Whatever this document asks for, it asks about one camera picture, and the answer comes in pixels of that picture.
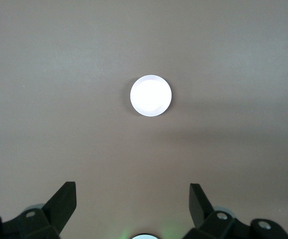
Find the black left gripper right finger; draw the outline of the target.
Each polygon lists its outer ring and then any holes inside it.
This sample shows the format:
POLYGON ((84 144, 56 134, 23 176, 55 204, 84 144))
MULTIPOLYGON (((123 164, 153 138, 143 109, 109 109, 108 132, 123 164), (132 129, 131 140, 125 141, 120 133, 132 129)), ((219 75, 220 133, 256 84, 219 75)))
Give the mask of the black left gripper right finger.
POLYGON ((199 184, 190 184, 189 211, 194 228, 185 239, 288 239, 274 221, 253 219, 246 225, 228 212, 215 210, 199 184))

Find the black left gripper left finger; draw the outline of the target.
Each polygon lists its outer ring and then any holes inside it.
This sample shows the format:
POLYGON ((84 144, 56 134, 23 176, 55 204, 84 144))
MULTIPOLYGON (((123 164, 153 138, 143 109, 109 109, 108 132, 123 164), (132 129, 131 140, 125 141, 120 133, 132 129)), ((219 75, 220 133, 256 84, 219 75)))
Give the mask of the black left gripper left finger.
POLYGON ((7 222, 0 217, 0 239, 59 239, 76 206, 76 183, 65 182, 42 207, 28 208, 7 222))

